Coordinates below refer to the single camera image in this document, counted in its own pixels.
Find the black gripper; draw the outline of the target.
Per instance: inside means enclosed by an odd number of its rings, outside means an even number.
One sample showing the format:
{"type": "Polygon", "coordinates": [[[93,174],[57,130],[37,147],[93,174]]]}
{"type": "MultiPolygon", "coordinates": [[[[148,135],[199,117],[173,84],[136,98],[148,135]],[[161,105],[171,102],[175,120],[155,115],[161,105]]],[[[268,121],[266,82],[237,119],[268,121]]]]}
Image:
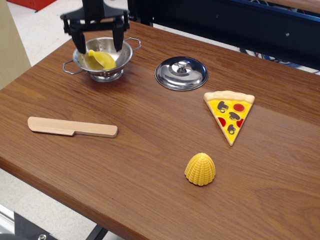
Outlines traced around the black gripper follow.
{"type": "Polygon", "coordinates": [[[112,30],[114,47],[119,52],[124,31],[130,28],[129,11],[111,7],[103,0],[83,0],[80,9],[62,14],[60,19],[64,32],[71,34],[76,49],[82,54],[86,53],[83,32],[112,30]]]}

